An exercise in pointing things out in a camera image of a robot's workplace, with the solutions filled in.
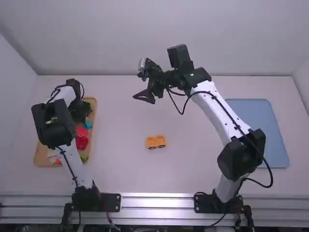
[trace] white table surface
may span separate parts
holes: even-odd
[[[44,102],[55,86],[73,76],[39,76],[28,101],[10,154],[0,173],[2,194],[70,194],[70,177],[62,167],[37,168],[33,156],[38,138],[31,106]],[[100,191],[145,193],[211,192],[221,172],[217,156],[221,141],[209,120],[189,102],[179,115],[165,93],[155,105],[132,95],[147,83],[136,76],[77,76],[86,96],[98,100],[91,157],[86,169]],[[274,186],[263,189],[246,182],[242,194],[260,196],[309,196],[309,117],[291,77],[214,77],[224,98],[265,98],[272,104],[286,146],[290,167],[273,169]],[[177,97],[182,107],[184,99]],[[167,147],[148,150],[147,136],[164,134]],[[252,178],[268,184],[266,169]]]

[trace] wire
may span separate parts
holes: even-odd
[[[66,161],[66,163],[67,163],[67,166],[68,166],[68,168],[69,168],[69,170],[70,170],[70,172],[71,172],[71,174],[72,174],[72,176],[73,176],[73,180],[74,180],[74,182],[75,182],[75,185],[76,185],[76,188],[78,188],[78,183],[77,183],[77,180],[76,180],[76,176],[74,175],[74,172],[73,172],[73,170],[72,170],[72,168],[71,168],[71,166],[70,166],[70,164],[69,164],[69,162],[68,162],[68,159],[67,159],[67,156],[66,156],[66,151],[65,150],[63,150],[61,147],[59,147],[59,146],[56,146],[56,148],[58,148],[59,150],[60,150],[60,154],[61,155],[63,155],[63,157],[64,157],[64,160]],[[79,207],[77,207],[78,208],[78,217],[79,217],[79,222],[78,222],[78,228],[81,226],[81,210],[79,209]]]
[[[69,170],[70,170],[70,172],[71,172],[71,174],[72,174],[72,176],[73,176],[73,180],[75,181],[76,188],[78,188],[76,176],[74,175],[73,170],[72,170],[72,168],[71,168],[71,166],[70,166],[70,164],[69,164],[69,162],[68,162],[67,156],[66,156],[66,154],[65,154],[66,151],[64,151],[64,150],[63,150],[61,147],[59,147],[59,146],[56,146],[56,148],[58,148],[58,149],[60,150],[60,154],[63,155],[64,160],[66,161],[67,166],[68,166],[68,168],[69,168]]]
[[[268,164],[268,162],[266,161],[266,159],[264,158],[262,152],[255,146],[255,144],[247,137],[247,135],[242,131],[242,129],[240,128],[240,125],[237,124],[237,122],[234,120],[234,118],[230,115],[230,113],[227,111],[227,109],[222,105],[222,103],[218,100],[218,98],[212,94],[211,92],[207,92],[207,91],[197,91],[197,92],[194,92],[192,93],[185,101],[184,105],[183,105],[183,111],[180,112],[179,108],[177,107],[174,99],[172,98],[171,94],[170,94],[170,90],[168,88],[166,88],[168,94],[169,94],[169,97],[170,99],[172,100],[174,106],[176,107],[177,111],[179,114],[183,115],[184,114],[184,111],[185,111],[185,108],[187,106],[187,103],[189,102],[190,98],[192,98],[194,95],[198,94],[198,93],[205,93],[205,94],[208,94],[208,95],[211,95],[211,98],[214,99],[220,106],[221,108],[223,109],[223,111],[227,114],[227,116],[231,119],[231,121],[233,122],[233,124],[235,125],[235,128],[237,130],[240,131],[240,133],[244,136],[244,138],[250,143],[250,145],[257,151],[257,153],[260,155],[260,157],[262,158],[263,162],[265,163],[266,167],[267,167],[267,170],[269,172],[269,176],[270,176],[270,184],[269,185],[263,185],[262,183],[254,180],[254,179],[251,179],[251,178],[243,178],[242,181],[241,181],[241,184],[239,186],[239,189],[237,190],[236,194],[238,194],[238,191],[240,190],[243,182],[245,180],[250,180],[256,184],[258,184],[259,186],[262,186],[264,188],[270,188],[273,186],[273,183],[274,183],[274,178],[273,178],[273,174],[272,174],[272,171],[271,171],[271,168]]]
[[[50,95],[51,98],[46,102],[46,104],[50,103],[53,99],[55,99],[55,97],[58,95],[58,93],[60,93],[60,91],[61,90],[59,88],[55,88],[52,94]]]
[[[81,86],[82,86],[82,89],[83,89],[83,94],[82,94],[82,96],[81,96],[81,98],[83,98],[84,97],[84,95],[85,95],[85,89],[84,89],[84,86],[83,86],[83,84],[82,83],[79,83]]]
[[[223,219],[225,216],[226,216],[226,214],[223,214],[222,217],[221,217],[219,220],[217,220],[215,223],[213,223],[213,224],[211,224],[211,225],[209,225],[209,226],[205,226],[204,229],[207,229],[207,228],[209,228],[209,227],[213,227],[213,226],[217,225],[220,221],[222,221],[222,219]]]
[[[105,210],[106,210],[106,217],[107,217],[107,220],[108,220],[108,222],[110,223],[110,225],[111,225],[113,228],[115,228],[116,230],[118,230],[119,232],[121,232],[120,227],[116,226],[116,224],[113,223],[113,221],[112,221],[112,219],[111,219],[111,217],[110,217],[110,214],[109,214],[109,212],[108,212],[107,206],[105,206]]]
[[[167,87],[166,89],[168,89],[172,94],[175,94],[175,95],[178,95],[178,96],[186,96],[186,94],[184,93],[177,93],[177,92],[174,92],[170,89],[170,87]]]

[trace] black cable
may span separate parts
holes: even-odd
[[[53,99],[55,99],[55,97],[58,95],[58,93],[60,93],[60,89],[59,88],[55,88],[54,91],[52,92],[52,94],[50,95],[51,98],[46,102],[46,104],[50,103]]]
[[[217,220],[215,223],[213,223],[213,224],[211,224],[211,225],[209,225],[209,226],[204,226],[203,229],[207,229],[207,228],[210,228],[210,227],[213,227],[213,226],[217,225],[220,221],[222,221],[222,219],[223,219],[225,216],[226,216],[226,214],[223,214],[222,217],[221,217],[219,220]]]
[[[78,188],[78,184],[77,184],[77,180],[76,180],[76,176],[74,175],[74,172],[73,172],[73,170],[72,170],[72,168],[71,168],[71,166],[70,166],[70,164],[69,164],[69,162],[68,162],[68,159],[67,159],[67,156],[66,156],[66,151],[64,151],[61,147],[59,147],[59,146],[56,146],[56,148],[58,148],[59,150],[60,150],[60,154],[61,155],[63,155],[63,157],[64,157],[64,160],[66,161],[66,163],[67,163],[67,166],[68,166],[68,168],[69,168],[69,170],[70,170],[70,172],[71,172],[71,174],[72,174],[72,176],[73,176],[73,180],[74,180],[74,182],[75,182],[75,185],[76,185],[76,188]],[[78,228],[81,226],[81,210],[80,209],[78,209],[78,216],[79,216],[79,222],[78,222]]]
[[[243,178],[242,181],[241,181],[241,184],[240,184],[240,187],[242,186],[242,183],[245,181],[245,180],[250,180],[256,184],[258,184],[259,186],[262,186],[264,188],[270,188],[273,186],[273,183],[274,183],[274,178],[273,178],[273,174],[272,174],[272,171],[271,171],[271,168],[268,164],[268,162],[266,161],[266,159],[264,158],[262,152],[255,146],[255,144],[247,137],[247,135],[242,131],[242,129],[240,128],[240,126],[237,124],[237,122],[234,120],[234,118],[230,115],[230,113],[227,111],[227,109],[222,105],[222,103],[218,100],[218,98],[212,94],[210,91],[207,92],[207,91],[197,91],[197,92],[194,92],[192,93],[188,98],[187,100],[185,101],[184,105],[183,105],[183,111],[180,112],[180,110],[178,109],[174,99],[172,98],[171,94],[170,94],[170,90],[168,88],[166,88],[168,94],[169,94],[169,97],[170,99],[172,100],[174,106],[176,107],[177,111],[179,114],[183,115],[184,114],[184,111],[185,111],[185,108],[187,106],[187,103],[189,102],[189,99],[191,97],[193,97],[195,94],[198,94],[198,93],[204,93],[204,94],[208,94],[208,95],[211,95],[211,98],[214,99],[220,106],[221,108],[223,109],[223,111],[227,114],[227,116],[231,119],[231,121],[233,122],[233,124],[235,125],[236,129],[240,131],[240,133],[244,136],[244,138],[250,143],[250,145],[257,151],[257,153],[260,155],[260,157],[262,158],[263,162],[265,163],[266,167],[267,167],[267,170],[269,172],[269,176],[270,176],[270,184],[269,185],[263,185],[262,183],[254,180],[254,179],[251,179],[251,178]]]
[[[184,94],[184,93],[177,93],[177,92],[172,91],[172,90],[170,89],[170,87],[167,87],[166,89],[167,89],[168,91],[170,91],[172,94],[175,94],[175,95],[178,95],[178,96],[186,96],[186,94]]]
[[[69,162],[68,162],[67,156],[65,155],[66,151],[64,151],[64,150],[63,150],[61,147],[59,147],[59,146],[56,146],[56,148],[58,148],[58,149],[60,150],[60,154],[63,155],[64,160],[66,161],[67,166],[68,166],[68,168],[69,168],[69,170],[70,170],[70,172],[71,172],[71,174],[72,174],[72,176],[73,176],[73,180],[75,181],[76,188],[78,188],[76,176],[74,175],[73,170],[72,170],[72,168],[71,168],[71,166],[70,166],[70,164],[69,164]]]
[[[83,86],[83,84],[82,83],[79,83],[81,86],[82,86],[82,89],[83,89],[83,95],[81,96],[81,98],[83,98],[84,97],[84,95],[85,95],[85,89],[84,89],[84,86]]]

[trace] white wall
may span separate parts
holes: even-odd
[[[309,59],[294,70],[293,78],[307,113],[309,114]]]
[[[307,0],[0,0],[0,24],[39,74],[135,74],[186,43],[221,74],[287,74],[309,57]]]
[[[3,158],[10,153],[37,75],[1,35],[0,78],[0,157]]]

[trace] orange toy car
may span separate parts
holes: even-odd
[[[146,145],[148,149],[155,149],[156,147],[163,148],[166,146],[166,139],[164,135],[156,137],[147,137]]]

